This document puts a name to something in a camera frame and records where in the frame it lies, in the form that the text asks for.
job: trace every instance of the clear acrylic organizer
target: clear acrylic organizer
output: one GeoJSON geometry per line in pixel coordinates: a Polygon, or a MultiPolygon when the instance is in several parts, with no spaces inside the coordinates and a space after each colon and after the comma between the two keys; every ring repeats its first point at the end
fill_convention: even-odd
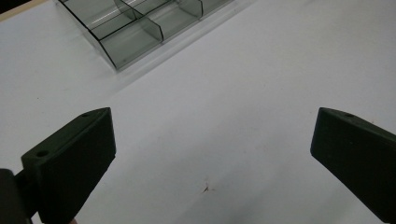
{"type": "Polygon", "coordinates": [[[232,0],[59,0],[120,70],[232,0]]]}

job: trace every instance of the white tabletop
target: white tabletop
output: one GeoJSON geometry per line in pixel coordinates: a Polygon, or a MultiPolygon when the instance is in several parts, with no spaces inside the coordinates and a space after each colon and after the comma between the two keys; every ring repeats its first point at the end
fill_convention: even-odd
{"type": "Polygon", "coordinates": [[[110,106],[117,158],[80,224],[381,223],[309,148],[321,106],[396,133],[396,2],[231,14],[118,74],[51,1],[0,22],[0,166],[16,174],[24,152],[110,106]]]}

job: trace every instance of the black plastic part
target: black plastic part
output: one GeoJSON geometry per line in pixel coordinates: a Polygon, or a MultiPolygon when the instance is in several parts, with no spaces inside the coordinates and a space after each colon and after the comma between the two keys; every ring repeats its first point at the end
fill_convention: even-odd
{"type": "Polygon", "coordinates": [[[0,223],[31,223],[11,171],[0,169],[0,185],[0,223]]]}
{"type": "Polygon", "coordinates": [[[321,108],[311,154],[385,223],[396,223],[396,135],[321,108]]]}
{"type": "Polygon", "coordinates": [[[93,110],[73,119],[21,157],[24,170],[18,180],[33,184],[35,189],[35,198],[28,198],[26,203],[37,206],[44,223],[70,222],[115,154],[110,108],[93,110]]]}

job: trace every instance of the compartment organizer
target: compartment organizer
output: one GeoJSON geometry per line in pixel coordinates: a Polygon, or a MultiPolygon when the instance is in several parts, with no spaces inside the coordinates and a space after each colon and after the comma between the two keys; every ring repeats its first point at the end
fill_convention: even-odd
{"type": "Polygon", "coordinates": [[[59,0],[116,70],[232,0],[59,0]]]}

